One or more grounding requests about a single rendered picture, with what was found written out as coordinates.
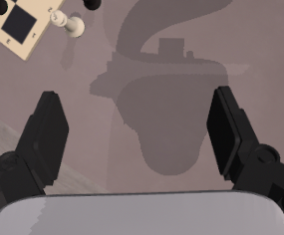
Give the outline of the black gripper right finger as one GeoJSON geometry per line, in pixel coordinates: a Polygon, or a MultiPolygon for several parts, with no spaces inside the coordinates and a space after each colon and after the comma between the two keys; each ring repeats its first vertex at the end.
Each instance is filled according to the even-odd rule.
{"type": "Polygon", "coordinates": [[[228,86],[214,90],[207,130],[220,175],[232,190],[264,195],[284,213],[284,164],[278,151],[259,143],[251,123],[228,86]]]}

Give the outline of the black and cream chessboard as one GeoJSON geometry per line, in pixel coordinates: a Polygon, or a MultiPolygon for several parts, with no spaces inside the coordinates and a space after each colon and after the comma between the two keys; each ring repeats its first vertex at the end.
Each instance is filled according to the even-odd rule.
{"type": "Polygon", "coordinates": [[[66,0],[6,0],[8,10],[0,15],[0,42],[28,61],[51,24],[50,15],[66,0]]]}

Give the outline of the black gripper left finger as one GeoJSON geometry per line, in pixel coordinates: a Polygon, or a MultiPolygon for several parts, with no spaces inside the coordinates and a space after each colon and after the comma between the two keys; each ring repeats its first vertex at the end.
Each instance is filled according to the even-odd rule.
{"type": "Polygon", "coordinates": [[[0,209],[22,198],[46,195],[44,188],[58,178],[68,134],[59,95],[43,92],[15,151],[0,155],[0,209]]]}

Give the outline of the white chess piece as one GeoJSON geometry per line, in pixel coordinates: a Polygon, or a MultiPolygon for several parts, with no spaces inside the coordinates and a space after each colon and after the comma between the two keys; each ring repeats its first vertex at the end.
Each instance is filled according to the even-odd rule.
{"type": "Polygon", "coordinates": [[[65,32],[72,38],[78,38],[83,35],[85,31],[85,24],[82,19],[78,17],[68,17],[59,10],[55,10],[50,15],[52,24],[59,27],[65,27],[65,32]]]}

